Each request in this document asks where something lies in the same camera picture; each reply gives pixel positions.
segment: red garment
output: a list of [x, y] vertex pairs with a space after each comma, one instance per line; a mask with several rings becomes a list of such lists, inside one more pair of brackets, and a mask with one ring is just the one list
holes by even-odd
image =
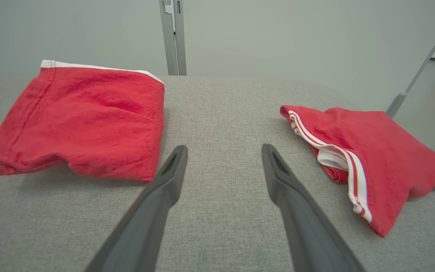
[[68, 163], [150, 181], [163, 128], [164, 84], [151, 73], [43, 60], [0, 126], [0, 175]]
[[284, 105], [281, 115], [311, 146], [335, 181], [349, 183], [349, 198], [364, 221], [385, 237], [407, 198], [435, 189], [435, 152], [382, 111]]

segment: gray tablecloth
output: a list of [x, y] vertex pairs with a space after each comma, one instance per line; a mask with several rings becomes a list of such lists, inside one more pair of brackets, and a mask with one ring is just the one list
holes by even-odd
[[[273, 144], [369, 271], [435, 271], [435, 191], [410, 200], [382, 239], [279, 115], [283, 104], [356, 109], [323, 86], [282, 80], [162, 76], [161, 162], [189, 159], [157, 270], [292, 270], [279, 209], [268, 198], [261, 145]], [[0, 79], [0, 123], [30, 79]], [[83, 270], [142, 191], [135, 181], [73, 174], [65, 165], [0, 177], [0, 271]]]

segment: seam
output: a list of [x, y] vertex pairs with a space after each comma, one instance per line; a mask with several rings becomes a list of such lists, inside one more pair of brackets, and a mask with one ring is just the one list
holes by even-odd
[[[43, 84], [43, 86], [41, 86], [40, 91], [38, 91], [38, 94], [36, 95], [36, 97], [28, 104], [28, 106], [26, 107], [25, 112], [23, 113], [23, 115], [21, 116], [21, 118], [19, 119], [18, 125], [15, 127], [13, 135], [11, 136], [11, 138], [14, 137], [14, 134], [16, 133], [16, 131], [20, 128], [21, 131], [18, 133], [18, 135], [16, 136], [16, 138], [14, 139], [13, 143], [11, 144], [11, 146], [8, 148], [7, 150], [7, 154], [8, 157], [6, 159], [6, 162], [9, 163], [9, 159], [11, 158], [11, 148], [14, 147], [14, 145], [16, 144], [16, 142], [19, 140], [19, 137], [21, 136], [21, 134], [23, 134], [23, 131], [26, 127], [26, 124], [28, 123], [29, 118], [31, 117], [31, 115], [33, 114], [35, 108], [38, 106], [38, 104], [41, 102], [41, 100], [43, 99], [43, 97], [45, 96], [46, 93], [48, 93], [48, 91], [50, 90], [50, 88], [53, 85], [53, 81], [55, 80], [56, 77], [56, 73], [57, 73], [57, 69], [54, 67], [54, 65], [52, 65], [53, 67], [53, 71], [50, 72], [50, 75], [48, 76], [48, 84], [46, 84], [46, 88], [43, 91], [43, 95], [41, 97], [40, 93], [43, 90], [43, 88], [45, 87], [45, 84]], [[26, 113], [29, 110], [29, 107], [31, 106], [31, 104], [36, 100], [36, 104], [34, 105], [34, 107], [31, 109], [31, 111], [28, 113], [28, 115], [26, 115]]]

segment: stitching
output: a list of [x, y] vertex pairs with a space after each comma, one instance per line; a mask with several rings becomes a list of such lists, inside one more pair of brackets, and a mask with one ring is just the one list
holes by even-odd
[[[57, 73], [57, 71], [56, 71], [57, 69], [56, 69], [56, 67], [54, 66], [54, 63], [53, 63], [53, 62], [54, 62], [54, 60], [52, 61], [52, 64], [51, 64], [51, 68], [53, 68], [53, 71], [51, 71], [51, 72], [50, 72], [50, 75], [48, 76], [47, 81], [49, 81], [49, 83], [46, 85], [46, 88], [45, 88], [45, 90], [43, 91], [43, 95], [42, 95], [40, 98], [38, 98], [38, 96], [40, 95], [41, 91], [43, 90], [43, 87], [45, 86], [45, 84], [43, 84], [43, 86], [41, 86], [40, 91], [38, 91], [38, 94], [36, 95], [36, 97], [35, 97], [35, 98], [34, 98], [34, 99], [33, 99], [33, 100], [28, 104], [28, 106], [26, 107], [25, 112], [23, 113], [23, 115], [22, 115], [21, 118], [19, 119], [19, 122], [18, 122], [17, 127], [15, 127], [15, 129], [14, 129], [14, 132], [13, 132], [13, 135], [11, 136], [11, 138], [14, 137], [14, 134], [16, 133], [17, 129], [19, 129], [19, 126], [21, 125], [21, 122], [23, 121], [24, 117], [26, 116], [26, 120], [24, 121], [23, 125], [21, 126], [21, 131], [19, 132], [19, 134], [18, 134], [18, 136], [16, 137], [16, 139], [14, 139], [14, 141], [13, 141], [13, 143], [11, 144], [10, 148], [7, 150], [7, 153], [8, 153], [8, 158], [6, 159], [7, 163], [9, 163], [9, 159], [10, 159], [10, 156], [11, 156], [11, 148], [14, 147], [14, 145], [16, 144], [16, 142], [19, 140], [19, 137], [20, 137], [21, 134], [23, 133], [23, 131], [24, 131], [25, 127], [26, 127], [26, 124], [28, 123], [29, 118], [31, 117], [31, 114], [33, 114], [35, 108], [36, 108], [36, 107], [38, 106], [38, 104], [41, 102], [43, 96], [45, 96], [45, 94], [48, 93], [48, 91], [50, 90], [51, 86], [53, 85], [53, 81], [55, 80], [56, 73]], [[30, 105], [31, 105], [35, 100], [37, 100], [37, 101], [36, 101], [36, 104], [35, 104], [34, 107], [31, 109], [31, 111], [29, 112], [29, 114], [26, 115], [27, 111], [29, 110]]]

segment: red cloth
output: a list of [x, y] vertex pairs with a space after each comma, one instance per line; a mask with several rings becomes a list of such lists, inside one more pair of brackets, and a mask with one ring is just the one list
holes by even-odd
[[435, 189], [435, 152], [382, 111], [284, 105], [281, 115], [335, 181], [349, 183], [354, 212], [378, 234], [392, 229], [407, 198]]
[[150, 181], [164, 84], [146, 71], [44, 60], [0, 126], [0, 175], [68, 163], [77, 174]]

